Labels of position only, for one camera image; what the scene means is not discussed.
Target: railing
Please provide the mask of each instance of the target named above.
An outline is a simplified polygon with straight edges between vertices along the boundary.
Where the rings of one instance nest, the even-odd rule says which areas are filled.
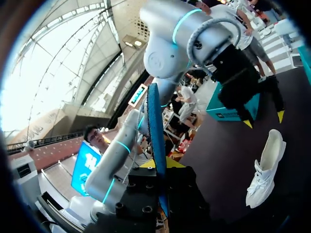
[[[65,141],[71,138],[81,137],[82,135],[83,135],[83,132],[77,132],[77,133],[70,133],[66,135],[33,140],[33,142],[35,144],[35,148],[38,148],[38,147],[46,146],[46,145],[53,144],[56,142]],[[6,145],[8,155],[16,154],[16,153],[23,151],[26,143],[27,142],[19,142],[19,143]]]

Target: black cable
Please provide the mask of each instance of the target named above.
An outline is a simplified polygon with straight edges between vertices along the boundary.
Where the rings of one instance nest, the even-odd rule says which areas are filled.
[[[56,222],[52,222],[52,221],[44,221],[44,222],[41,222],[41,225],[43,225],[44,223],[48,223],[48,224],[53,224],[53,225],[59,226]]]
[[[148,159],[148,157],[147,157],[147,155],[143,152],[142,154],[144,154],[145,155],[145,157],[146,157],[146,159]]]

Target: teal display box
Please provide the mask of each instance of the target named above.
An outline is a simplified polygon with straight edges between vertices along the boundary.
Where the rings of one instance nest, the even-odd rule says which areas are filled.
[[[221,90],[220,83],[214,91],[212,99],[210,100],[206,112],[218,121],[240,121],[240,117],[235,109],[226,109],[218,99],[218,93]],[[260,94],[256,94],[247,104],[246,109],[250,112],[253,119],[256,119]]]
[[[298,51],[303,68],[305,69],[309,83],[311,84],[311,49],[308,49],[306,46],[301,46],[298,48]]]

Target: gray shorts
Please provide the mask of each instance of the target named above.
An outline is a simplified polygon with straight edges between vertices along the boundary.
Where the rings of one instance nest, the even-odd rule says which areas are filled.
[[[178,112],[178,114],[180,115],[179,120],[184,123],[187,120],[187,118],[190,117],[191,113],[195,109],[195,106],[196,106],[195,103],[193,104],[184,103]]]
[[[263,62],[268,62],[270,60],[261,43],[254,37],[250,45],[242,51],[254,66],[258,64],[258,58],[260,58]]]

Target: bolt hole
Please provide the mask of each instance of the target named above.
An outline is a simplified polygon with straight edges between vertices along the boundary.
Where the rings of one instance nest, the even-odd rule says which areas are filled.
[[[152,207],[149,206],[149,205],[147,205],[147,206],[145,206],[144,208],[142,208],[142,211],[143,211],[144,213],[149,214],[149,213],[152,212]]]
[[[154,186],[152,185],[152,184],[147,184],[146,185],[146,188],[148,188],[148,189],[151,189],[151,188],[153,188]]]
[[[135,183],[128,183],[128,187],[135,187],[136,186],[136,184]]]
[[[122,209],[123,206],[124,206],[124,205],[123,205],[121,202],[117,202],[117,203],[116,203],[116,209],[118,209],[118,210],[119,210],[119,209]]]

